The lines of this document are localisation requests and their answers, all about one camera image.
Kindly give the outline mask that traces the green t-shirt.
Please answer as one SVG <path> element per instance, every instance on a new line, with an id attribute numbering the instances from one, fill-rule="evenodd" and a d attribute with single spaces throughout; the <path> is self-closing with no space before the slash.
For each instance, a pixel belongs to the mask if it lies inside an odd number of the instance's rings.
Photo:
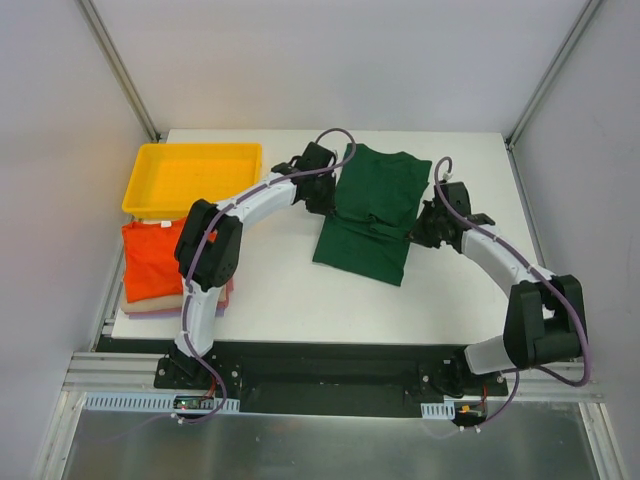
<path id="1" fill-rule="evenodd" d="M 365 144 L 342 168 L 312 261 L 400 286 L 432 162 Z"/>

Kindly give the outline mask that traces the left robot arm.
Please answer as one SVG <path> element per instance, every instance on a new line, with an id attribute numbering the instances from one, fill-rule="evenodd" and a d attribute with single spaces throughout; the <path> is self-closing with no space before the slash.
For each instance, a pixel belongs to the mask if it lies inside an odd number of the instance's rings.
<path id="1" fill-rule="evenodd" d="M 271 214 L 300 200 L 324 200 L 332 191 L 336 154 L 315 142 L 290 161 L 273 167 L 260 182 L 228 199 L 196 201 L 174 256 L 183 282 L 180 331 L 175 344 L 186 355 L 176 375 L 188 388 L 204 387 L 210 363 L 201 358 L 213 346 L 217 296 L 234 276 L 243 234 Z"/>

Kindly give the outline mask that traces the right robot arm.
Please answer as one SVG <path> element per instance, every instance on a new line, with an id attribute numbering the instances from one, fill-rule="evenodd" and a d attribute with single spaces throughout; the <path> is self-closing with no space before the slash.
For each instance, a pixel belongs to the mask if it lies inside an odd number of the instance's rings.
<path id="1" fill-rule="evenodd" d="M 441 182 L 434 191 L 434 198 L 423 203 L 410 240 L 426 248 L 451 247 L 480 267 L 507 298 L 503 332 L 463 349 L 463 362 L 450 369 L 452 387 L 469 395 L 484 385 L 489 373 L 585 358 L 580 282 L 528 262 L 491 217 L 471 212 L 464 183 Z"/>

